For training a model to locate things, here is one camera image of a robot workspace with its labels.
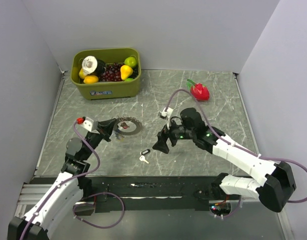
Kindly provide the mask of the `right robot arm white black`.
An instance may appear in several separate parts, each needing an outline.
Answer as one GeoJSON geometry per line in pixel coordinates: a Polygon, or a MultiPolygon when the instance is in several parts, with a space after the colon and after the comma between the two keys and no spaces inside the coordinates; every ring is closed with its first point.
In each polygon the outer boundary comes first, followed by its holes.
{"type": "Polygon", "coordinates": [[[165,108],[160,113],[166,125],[157,134],[157,142],[152,147],[154,150],[168,154],[167,141],[175,146],[179,140],[192,140],[198,148],[228,161],[248,175],[237,177],[228,173],[219,174],[211,184],[215,198],[221,200],[227,195],[239,195],[258,199],[273,212],[282,211],[296,190],[289,164],[263,160],[248,153],[245,147],[223,131],[207,126],[193,107],[181,111],[180,124],[173,119],[172,112],[173,109],[165,108]]]}

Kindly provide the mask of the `black key tag with key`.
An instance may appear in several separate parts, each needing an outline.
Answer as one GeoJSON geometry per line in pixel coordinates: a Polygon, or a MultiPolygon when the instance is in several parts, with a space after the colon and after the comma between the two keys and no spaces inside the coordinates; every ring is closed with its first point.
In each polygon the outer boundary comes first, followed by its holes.
{"type": "Polygon", "coordinates": [[[149,164],[149,162],[148,162],[147,159],[146,159],[146,155],[148,155],[150,152],[151,152],[150,149],[146,149],[146,150],[141,151],[141,152],[140,152],[139,160],[140,160],[141,162],[144,162],[144,163],[146,163],[146,164],[149,164]]]}

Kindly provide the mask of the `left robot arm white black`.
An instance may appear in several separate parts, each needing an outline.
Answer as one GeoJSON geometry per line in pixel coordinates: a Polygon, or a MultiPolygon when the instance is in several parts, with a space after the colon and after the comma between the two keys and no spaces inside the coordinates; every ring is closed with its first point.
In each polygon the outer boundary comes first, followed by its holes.
{"type": "Polygon", "coordinates": [[[23,217],[15,216],[10,221],[7,239],[49,240],[75,203],[91,198],[92,181],[86,176],[95,169],[90,169],[86,161],[91,155],[100,159],[95,149],[101,141],[111,141],[116,121],[116,118],[97,121],[81,117],[74,122],[74,126],[79,125],[87,131],[86,135],[77,131],[77,136],[66,143],[64,164],[56,180],[32,209],[23,217]]]}

